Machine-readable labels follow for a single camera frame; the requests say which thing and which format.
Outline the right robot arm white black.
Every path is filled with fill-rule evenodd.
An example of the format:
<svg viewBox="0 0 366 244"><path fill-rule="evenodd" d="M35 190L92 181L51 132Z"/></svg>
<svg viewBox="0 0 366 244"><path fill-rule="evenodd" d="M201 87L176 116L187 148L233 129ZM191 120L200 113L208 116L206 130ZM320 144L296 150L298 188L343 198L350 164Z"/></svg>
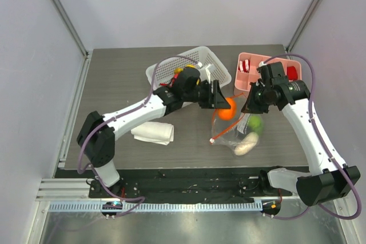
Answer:
<svg viewBox="0 0 366 244"><path fill-rule="evenodd" d="M280 167L268 171L258 181L260 192L290 191L307 206L345 197L360 179L360 172L346 164L329 140L306 84L290 81L280 62L261 64L257 71L261 77L250 84L242 113L264 114L276 106L297 135L309 166L307 173Z"/></svg>

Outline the red fake apple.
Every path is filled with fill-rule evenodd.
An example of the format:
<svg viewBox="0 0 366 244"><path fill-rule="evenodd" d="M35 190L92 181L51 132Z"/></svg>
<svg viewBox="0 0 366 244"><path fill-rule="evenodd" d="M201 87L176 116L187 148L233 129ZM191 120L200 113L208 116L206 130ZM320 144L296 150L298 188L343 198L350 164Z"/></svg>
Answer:
<svg viewBox="0 0 366 244"><path fill-rule="evenodd" d="M178 74L175 74L174 77L171 79L170 85L173 85L175 80L177 79Z"/></svg>

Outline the orange fake fruit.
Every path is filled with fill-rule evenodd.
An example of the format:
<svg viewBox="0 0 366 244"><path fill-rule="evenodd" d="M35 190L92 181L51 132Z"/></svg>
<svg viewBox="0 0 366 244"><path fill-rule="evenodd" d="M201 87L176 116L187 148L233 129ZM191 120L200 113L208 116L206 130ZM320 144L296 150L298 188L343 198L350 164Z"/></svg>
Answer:
<svg viewBox="0 0 366 244"><path fill-rule="evenodd" d="M226 100L230 104L230 108L229 109L218 109L217 115L223 121L230 121L231 119L234 118L234 116L236 114L236 102L233 98L226 98Z"/></svg>

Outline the yellow fake banana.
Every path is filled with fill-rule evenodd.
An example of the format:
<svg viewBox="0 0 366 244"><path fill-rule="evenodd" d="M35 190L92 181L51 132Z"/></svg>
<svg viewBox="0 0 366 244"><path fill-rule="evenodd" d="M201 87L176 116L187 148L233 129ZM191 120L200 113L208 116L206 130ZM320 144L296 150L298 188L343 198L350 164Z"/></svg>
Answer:
<svg viewBox="0 0 366 244"><path fill-rule="evenodd" d="M174 85L175 86L195 86L200 79L200 72L194 67L185 67L178 73Z"/></svg>

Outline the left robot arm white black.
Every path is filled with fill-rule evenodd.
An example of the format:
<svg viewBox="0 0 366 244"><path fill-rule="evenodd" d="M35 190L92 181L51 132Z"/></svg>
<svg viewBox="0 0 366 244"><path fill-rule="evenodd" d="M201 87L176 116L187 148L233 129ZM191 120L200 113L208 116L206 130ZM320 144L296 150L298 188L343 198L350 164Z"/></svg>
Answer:
<svg viewBox="0 0 366 244"><path fill-rule="evenodd" d="M149 95L124 109L101 115L93 111L86 117L77 136L81 154L87 156L102 184L102 191L110 198L122 190L115 168L115 142L133 128L162 118L183 107L197 103L202 109L230 109L219 82L211 81L203 71L191 65L177 69L167 84L151 90Z"/></svg>

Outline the clear zip bag orange seal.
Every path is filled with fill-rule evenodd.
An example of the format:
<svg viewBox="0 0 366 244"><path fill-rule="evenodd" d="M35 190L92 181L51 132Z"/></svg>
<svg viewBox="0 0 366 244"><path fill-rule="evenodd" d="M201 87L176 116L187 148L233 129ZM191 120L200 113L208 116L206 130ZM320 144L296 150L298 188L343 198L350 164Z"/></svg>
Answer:
<svg viewBox="0 0 366 244"><path fill-rule="evenodd" d="M234 95L229 98L233 98L236 102L236 114L230 121L223 121L217 115L216 109L212 115L211 120L211 135L209 142L211 145L223 145L231 149L234 153L235 147L249 134L248 118L249 114L242 113L241 108L243 107L246 96Z"/></svg>

